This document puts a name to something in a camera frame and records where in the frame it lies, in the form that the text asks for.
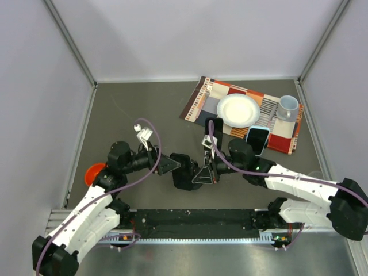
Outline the black phone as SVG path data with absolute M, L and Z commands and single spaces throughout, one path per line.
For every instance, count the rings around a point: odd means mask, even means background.
M 198 190 L 202 184 L 192 183 L 199 170 L 198 163 L 185 154 L 172 153 L 170 158 L 181 164 L 180 168 L 172 171 L 174 187 L 186 191 Z
M 224 122 L 222 118 L 209 117 L 205 120 L 205 135 L 209 134 L 209 122 L 213 121 L 213 136 L 217 139 L 217 148 L 222 150 L 223 143 L 223 126 Z

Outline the blue case phone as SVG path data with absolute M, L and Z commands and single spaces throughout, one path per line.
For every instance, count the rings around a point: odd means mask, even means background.
M 269 140 L 270 129 L 266 126 L 250 126 L 248 133 L 244 138 L 246 143 L 252 147 L 252 150 L 256 156 L 261 156 L 264 149 L 267 147 Z

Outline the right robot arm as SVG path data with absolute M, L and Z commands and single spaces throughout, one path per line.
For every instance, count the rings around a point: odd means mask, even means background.
M 270 203 L 268 219 L 280 228 L 286 223 L 304 223 L 334 229 L 350 240 L 361 241 L 367 231 L 367 195 L 350 178 L 326 181 L 294 172 L 280 164 L 256 156 L 243 139 L 228 143 L 229 155 L 217 148 L 217 139 L 202 139 L 205 164 L 194 183 L 219 181 L 221 174 L 241 173 L 250 184 L 288 193 L 298 200 L 277 198 Z

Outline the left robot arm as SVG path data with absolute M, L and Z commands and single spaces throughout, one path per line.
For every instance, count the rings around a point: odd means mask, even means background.
M 161 154 L 150 142 L 138 152 L 128 143 L 112 144 L 105 164 L 89 168 L 85 175 L 91 185 L 79 204 L 46 237 L 32 244 L 36 275 L 75 275 L 84 257 L 113 228 L 130 223 L 129 206 L 116 197 L 127 186 L 127 174 L 143 169 L 162 175 L 181 164 Z

